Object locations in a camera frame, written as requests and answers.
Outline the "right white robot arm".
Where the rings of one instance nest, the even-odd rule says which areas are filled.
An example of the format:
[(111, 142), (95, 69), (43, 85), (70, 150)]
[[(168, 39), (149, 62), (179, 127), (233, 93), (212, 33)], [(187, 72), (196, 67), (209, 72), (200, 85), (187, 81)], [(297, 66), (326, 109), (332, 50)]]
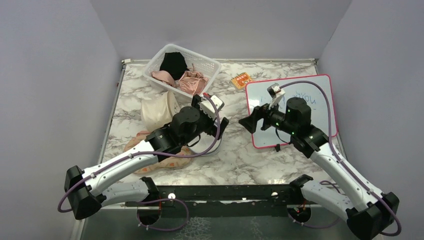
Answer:
[(325, 188), (312, 177), (304, 174), (293, 180), (288, 190), (289, 199), (300, 204), (304, 200), (321, 205), (345, 221), (350, 231), (361, 240), (371, 240), (384, 234), (392, 223), (398, 236), (402, 231), (396, 212), (399, 198), (392, 192), (384, 193), (359, 174), (339, 153), (322, 130), (311, 123), (312, 110), (303, 98), (292, 97), (286, 102), (285, 112), (279, 106), (264, 104), (256, 106), (252, 113), (239, 120), (250, 133), (257, 129), (274, 127), (290, 134), (290, 143), (308, 159), (319, 165), (343, 190), (339, 194)]

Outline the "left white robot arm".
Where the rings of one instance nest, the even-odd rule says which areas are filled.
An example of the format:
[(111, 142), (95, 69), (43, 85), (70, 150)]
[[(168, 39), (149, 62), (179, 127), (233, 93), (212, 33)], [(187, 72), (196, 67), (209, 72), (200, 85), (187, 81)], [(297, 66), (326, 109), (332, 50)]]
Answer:
[(118, 181), (136, 170), (160, 163), (169, 157), (182, 158), (182, 148), (205, 133), (217, 141), (229, 124), (220, 118), (224, 102), (215, 95), (195, 95), (190, 106), (183, 107), (170, 123), (154, 130), (145, 140), (113, 159), (81, 169), (73, 166), (66, 171), (65, 195), (57, 210), (69, 201), (70, 211), (76, 220), (88, 218), (101, 208), (123, 202), (142, 202), (152, 205), (160, 198), (159, 190), (150, 177), (129, 182)]

